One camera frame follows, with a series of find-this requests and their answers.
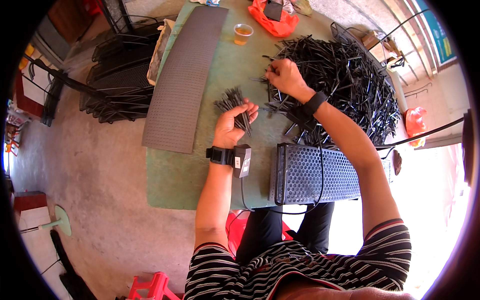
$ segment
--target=hand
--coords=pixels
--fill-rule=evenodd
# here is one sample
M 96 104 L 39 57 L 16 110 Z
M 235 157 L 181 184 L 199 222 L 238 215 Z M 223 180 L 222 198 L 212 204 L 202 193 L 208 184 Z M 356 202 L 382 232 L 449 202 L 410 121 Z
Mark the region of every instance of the hand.
M 249 102 L 244 98 L 245 104 L 234 107 L 233 109 L 221 114 L 216 123 L 215 137 L 213 138 L 213 146 L 225 149 L 232 149 L 239 139 L 243 137 L 245 131 L 234 127 L 235 117 L 247 111 L 250 116 L 250 124 L 255 121 L 258 116 L 258 105 Z
M 303 80 L 297 65 L 289 59 L 274 60 L 265 77 L 281 92 L 303 104 L 315 95 L 315 91 Z

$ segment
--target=sticker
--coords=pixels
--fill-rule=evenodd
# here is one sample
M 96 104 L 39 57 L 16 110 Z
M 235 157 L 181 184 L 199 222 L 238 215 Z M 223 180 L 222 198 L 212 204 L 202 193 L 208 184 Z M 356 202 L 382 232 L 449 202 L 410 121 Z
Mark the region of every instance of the sticker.
M 236 156 L 235 157 L 235 168 L 240 169 L 241 163 L 240 163 L 240 157 Z

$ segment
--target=striped shirt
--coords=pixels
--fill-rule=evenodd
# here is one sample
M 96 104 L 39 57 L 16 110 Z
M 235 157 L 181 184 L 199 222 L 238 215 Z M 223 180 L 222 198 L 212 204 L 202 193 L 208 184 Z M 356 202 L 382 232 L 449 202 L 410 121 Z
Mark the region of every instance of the striped shirt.
M 184 299 L 271 299 L 278 282 L 290 274 L 337 290 L 401 291 L 410 259 L 410 235 L 401 219 L 372 229 L 357 255 L 311 253 L 299 242 L 288 240 L 240 267 L 223 246 L 205 243 L 193 253 Z

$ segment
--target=concrete floor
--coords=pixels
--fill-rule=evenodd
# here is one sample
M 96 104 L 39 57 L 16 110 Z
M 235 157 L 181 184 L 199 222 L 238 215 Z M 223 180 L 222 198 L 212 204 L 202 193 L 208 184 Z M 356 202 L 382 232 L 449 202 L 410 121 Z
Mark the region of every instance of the concrete floor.
M 69 76 L 84 82 L 91 63 L 79 65 Z M 147 205 L 144 120 L 100 124 L 78 110 L 79 97 L 64 87 L 52 126 L 27 125 L 11 156 L 15 190 L 45 192 L 51 216 L 56 204 L 67 211 L 63 246 L 99 300 L 127 296 L 133 276 L 157 271 L 183 292 L 195 212 Z

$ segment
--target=wrist-mounted device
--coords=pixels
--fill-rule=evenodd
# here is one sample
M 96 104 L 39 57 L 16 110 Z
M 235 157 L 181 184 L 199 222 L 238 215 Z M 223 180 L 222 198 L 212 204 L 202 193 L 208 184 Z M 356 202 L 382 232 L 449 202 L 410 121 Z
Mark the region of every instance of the wrist-mounted device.
M 322 92 L 317 92 L 304 105 L 290 109 L 287 118 L 309 132 L 313 132 L 317 126 L 317 120 L 313 114 L 318 107 L 327 100 L 327 96 Z
M 248 175 L 252 148 L 247 144 L 233 146 L 225 149 L 213 146 L 206 151 L 206 158 L 219 165 L 229 165 L 233 168 L 233 176 L 242 178 Z

